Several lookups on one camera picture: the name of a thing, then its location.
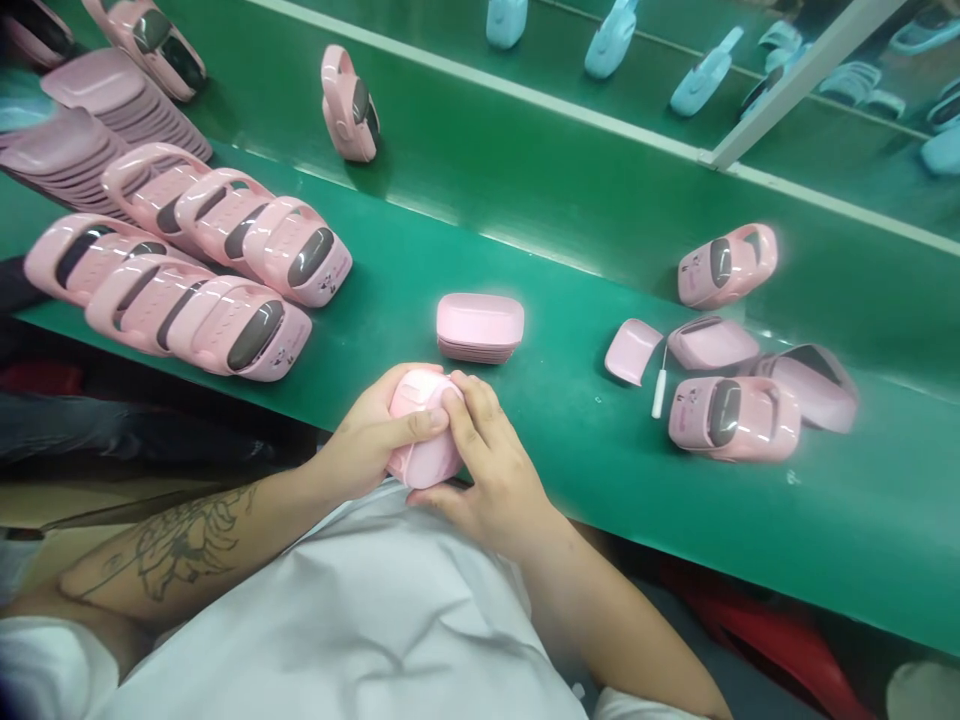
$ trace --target light blue plastic part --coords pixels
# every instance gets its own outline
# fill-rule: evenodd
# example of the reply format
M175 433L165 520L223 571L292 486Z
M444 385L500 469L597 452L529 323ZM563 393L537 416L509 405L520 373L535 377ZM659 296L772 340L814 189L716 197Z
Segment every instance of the light blue plastic part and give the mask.
M40 89L33 73L0 70L0 133L14 132L46 122L57 104Z
M920 157L934 175L960 175L960 127L927 140Z
M700 112L707 100L720 87L720 83L730 72L733 58L730 53L743 37L743 28L735 27L717 47L707 53L700 63L680 81L670 98L670 107L677 115L690 117Z
M944 21L939 27L925 27L914 20L890 38L890 49L898 55L919 55L960 37L960 18Z
M633 32L637 29L638 0L616 0L613 9L603 21L590 42L583 62L587 74L597 80L606 80L620 67Z
M487 5L487 42L509 50L527 27L527 0L490 0Z

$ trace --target stack of pink lids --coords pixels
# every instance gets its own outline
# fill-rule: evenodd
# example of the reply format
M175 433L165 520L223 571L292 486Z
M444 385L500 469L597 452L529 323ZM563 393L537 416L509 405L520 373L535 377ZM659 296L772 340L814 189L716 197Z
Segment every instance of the stack of pink lids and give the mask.
M453 360L500 365L523 339L523 306L499 295L453 293L437 306L437 345Z
M60 108L50 120L25 130L0 152L0 166L77 210L126 218L106 196L100 175L129 149L86 110ZM150 169L145 168L127 178L125 187L132 190L149 177Z
M40 86L62 105L85 108L132 147L165 142L201 160L213 155L196 126L117 48L81 55L45 75Z

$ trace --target pink plastic cover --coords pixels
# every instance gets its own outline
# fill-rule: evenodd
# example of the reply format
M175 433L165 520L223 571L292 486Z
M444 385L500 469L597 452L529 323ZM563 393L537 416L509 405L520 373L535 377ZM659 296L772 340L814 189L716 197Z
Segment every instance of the pink plastic cover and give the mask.
M107 227L114 232L102 235L86 249L62 285L57 276L64 256L74 247L80 236L97 226ZM62 217L47 228L27 253L23 269L27 279L48 295L86 307L90 297L110 273L120 267L130 257L130 252L143 243L162 246L168 257L193 262L191 258L138 227L105 215L77 213Z
M603 364L610 374L639 386L644 368L662 339L663 335L652 327L631 318L620 326Z
M679 447L727 462L781 462L797 447L800 406L794 394L769 378L739 377L740 406L732 439L717 447L709 425L716 390L727 378L685 380L670 411L670 439Z
M411 370L397 386L390 401L390 415L398 418L439 408L447 388L463 398L463 393L446 375L432 370ZM433 440L394 450L387 463L387 470L400 482L421 490L452 478L462 467L463 461L449 429Z
M353 162L370 162L377 154L376 137L380 134L380 120L373 107L373 99L368 101L376 124L372 132L366 118L358 123L354 117L354 95L358 83L362 83L353 69L350 54L339 45L328 45L323 53L320 67L320 79L323 83L323 119L327 124L330 139L337 152Z
M755 238L756 246L748 242ZM714 267L713 245L726 241L723 267ZM733 230L688 254L677 268L680 301L698 310L716 310L766 281L777 267L777 236L760 223Z
M437 335L449 343L516 346L523 322L523 306L500 295L452 293L437 305Z
M760 352L760 345L738 323L704 315L681 325L667 338L670 352L687 370L715 370Z
M323 259L296 287L291 272L310 262L305 252L314 237ZM243 257L250 269L284 297L308 307L323 307L343 284L353 258L326 221L302 200L278 197L254 220L243 240Z

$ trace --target pink plastic case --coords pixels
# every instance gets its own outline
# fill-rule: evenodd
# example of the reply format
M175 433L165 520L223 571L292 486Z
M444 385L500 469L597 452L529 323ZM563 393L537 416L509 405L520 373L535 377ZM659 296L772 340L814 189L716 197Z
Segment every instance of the pink plastic case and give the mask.
M23 262L27 279L48 295L79 307L125 261L143 254L195 263L164 241L105 215L77 213L57 220Z
M159 171L158 165L169 166ZM127 191L131 180L145 171L159 171L156 177L136 190ZM206 163L186 150L168 143L148 143L114 160L103 171L101 181L107 197L154 235L200 260L207 254L177 224L174 208L180 196L210 172Z
M192 260L143 255L114 270L90 298L84 317L101 335L147 355L173 352L171 323L215 275Z
M313 325L298 307L246 278L221 276L197 290L170 324L170 349L214 375L274 382L300 356Z
M756 289L776 267L773 230L760 223L744 225L680 261L680 302L698 310L716 310Z
M152 0L83 0L84 7L112 45L126 52L170 97L187 102L206 81L207 70Z
M349 53L328 45L323 53L323 119L337 152L353 162L370 162L380 144L380 118L366 83L357 77Z
M326 221L293 197L264 208L243 240L243 257L264 284L309 307L329 303L353 267Z
M617 331L603 360L611 375L640 386L643 371L650 362L654 348L663 335L635 318L630 318Z
M446 375L432 370L411 370L397 386L390 401L395 418L441 407L440 398L447 388L463 398L460 388ZM433 440L407 445L393 451L387 470L409 488L433 487L456 475L463 467L453 434L449 428Z
M760 377L708 377L677 386L670 439L726 462L781 462L800 438L800 405L785 386Z
M687 370L715 370L760 352L760 345L739 324L704 315L681 325L667 338L670 352Z
M183 232L207 255L260 280L243 256L243 244L260 213L275 199L246 173L221 168L184 192L174 206L174 215Z

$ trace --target blue device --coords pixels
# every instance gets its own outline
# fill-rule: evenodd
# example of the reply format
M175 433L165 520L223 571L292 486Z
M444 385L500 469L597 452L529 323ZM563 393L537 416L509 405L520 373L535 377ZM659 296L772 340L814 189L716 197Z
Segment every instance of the blue device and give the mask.
M606 80L620 67L637 29L638 0L616 0L590 42L583 66L591 77Z
M487 6L487 42L509 50L527 27L527 0L490 0Z

